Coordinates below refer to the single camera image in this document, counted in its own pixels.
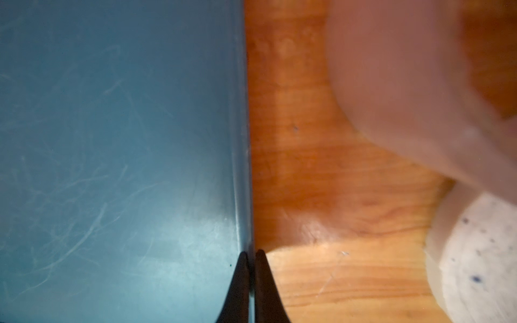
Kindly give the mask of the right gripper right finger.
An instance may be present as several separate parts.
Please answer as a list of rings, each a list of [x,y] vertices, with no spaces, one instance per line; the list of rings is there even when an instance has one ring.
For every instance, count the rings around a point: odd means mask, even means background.
[[[258,250],[255,254],[254,298],[255,322],[291,323],[282,304],[264,250]]]

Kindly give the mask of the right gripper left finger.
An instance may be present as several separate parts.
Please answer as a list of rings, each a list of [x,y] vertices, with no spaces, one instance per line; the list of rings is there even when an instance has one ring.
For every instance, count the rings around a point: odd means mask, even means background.
[[[234,274],[216,323],[249,321],[250,270],[246,252],[238,257]]]

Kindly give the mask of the blue plastic tray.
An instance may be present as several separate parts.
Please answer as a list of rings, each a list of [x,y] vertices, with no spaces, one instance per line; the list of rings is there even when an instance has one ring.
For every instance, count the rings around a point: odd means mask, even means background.
[[[242,1],[2,1],[1,321],[215,322],[247,116]]]

